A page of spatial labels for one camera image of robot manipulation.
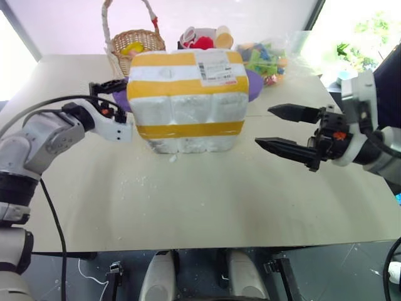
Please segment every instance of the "white foam box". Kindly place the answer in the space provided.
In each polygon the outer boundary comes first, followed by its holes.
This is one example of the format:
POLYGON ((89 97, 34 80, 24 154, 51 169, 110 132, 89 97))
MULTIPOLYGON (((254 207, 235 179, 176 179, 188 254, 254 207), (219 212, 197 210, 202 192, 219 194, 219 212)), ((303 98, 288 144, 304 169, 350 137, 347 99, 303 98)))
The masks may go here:
POLYGON ((132 60, 127 95, 138 133, 156 153, 219 152, 241 131, 248 86, 235 51, 158 51, 132 60))

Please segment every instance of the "barcode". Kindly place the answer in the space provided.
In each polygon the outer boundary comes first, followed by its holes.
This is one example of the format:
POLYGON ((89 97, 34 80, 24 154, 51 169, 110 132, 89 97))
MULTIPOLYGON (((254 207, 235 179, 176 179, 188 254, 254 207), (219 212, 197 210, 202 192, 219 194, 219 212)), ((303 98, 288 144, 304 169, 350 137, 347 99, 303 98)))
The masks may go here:
POLYGON ((200 75, 202 76, 202 79, 207 80, 205 66, 203 65, 203 63, 199 63, 199 70, 200 70, 200 75))

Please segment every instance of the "metal bracket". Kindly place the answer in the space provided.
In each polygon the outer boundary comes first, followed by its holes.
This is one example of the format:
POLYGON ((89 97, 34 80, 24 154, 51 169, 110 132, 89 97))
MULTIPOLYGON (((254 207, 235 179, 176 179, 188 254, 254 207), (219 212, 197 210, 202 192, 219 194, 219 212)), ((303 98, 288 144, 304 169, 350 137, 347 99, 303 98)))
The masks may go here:
POLYGON ((106 274, 107 288, 101 301, 116 301, 117 289, 122 286, 124 269, 120 261, 110 265, 110 273, 106 274))
POLYGON ((302 301, 301 293, 288 258, 278 258, 263 265, 267 274, 280 273, 288 301, 302 301))

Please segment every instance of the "cylindrical object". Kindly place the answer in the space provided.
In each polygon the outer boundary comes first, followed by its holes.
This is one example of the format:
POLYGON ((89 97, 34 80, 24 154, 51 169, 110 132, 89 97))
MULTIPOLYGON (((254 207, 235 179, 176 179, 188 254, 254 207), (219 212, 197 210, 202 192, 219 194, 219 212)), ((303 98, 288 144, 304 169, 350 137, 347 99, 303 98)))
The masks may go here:
POLYGON ((216 40, 214 45, 216 48, 231 49, 234 39, 231 36, 230 29, 227 26, 220 26, 216 29, 216 40))
POLYGON ((37 185, 30 177, 0 172, 0 202, 28 207, 37 185))

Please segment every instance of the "plush toy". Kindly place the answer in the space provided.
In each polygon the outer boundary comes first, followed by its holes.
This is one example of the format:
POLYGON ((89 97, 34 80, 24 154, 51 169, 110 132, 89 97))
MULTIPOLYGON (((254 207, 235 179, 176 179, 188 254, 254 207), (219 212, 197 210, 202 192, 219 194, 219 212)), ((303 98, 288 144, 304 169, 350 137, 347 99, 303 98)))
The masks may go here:
POLYGON ((210 37, 201 36, 195 43, 190 44, 189 48, 197 48, 197 49, 206 50, 209 48, 214 48, 214 43, 210 37))
POLYGON ((124 49, 120 51, 122 55, 131 55, 131 51, 136 52, 136 54, 141 53, 143 51, 143 45, 140 42, 133 42, 127 45, 124 49))

